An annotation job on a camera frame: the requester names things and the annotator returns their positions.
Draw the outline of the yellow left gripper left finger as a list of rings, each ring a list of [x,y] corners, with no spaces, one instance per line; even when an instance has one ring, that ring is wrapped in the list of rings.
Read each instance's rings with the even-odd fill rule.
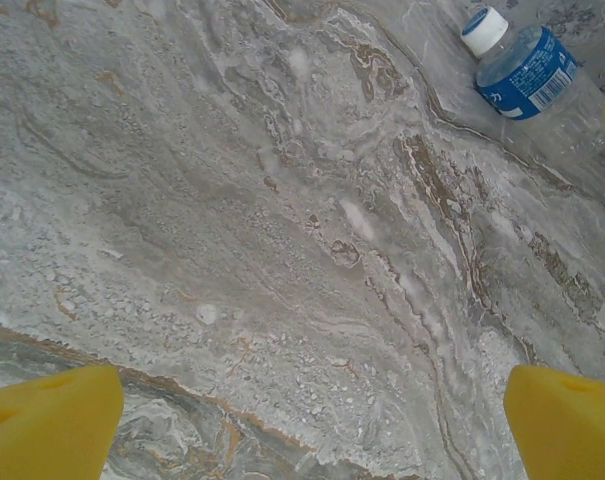
[[[98,479],[123,406],[108,365],[0,388],[0,479]]]

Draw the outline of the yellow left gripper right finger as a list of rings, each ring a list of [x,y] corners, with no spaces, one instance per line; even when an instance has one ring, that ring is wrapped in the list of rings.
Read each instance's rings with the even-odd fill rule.
[[[530,479],[605,479],[605,382],[518,365],[503,400]]]

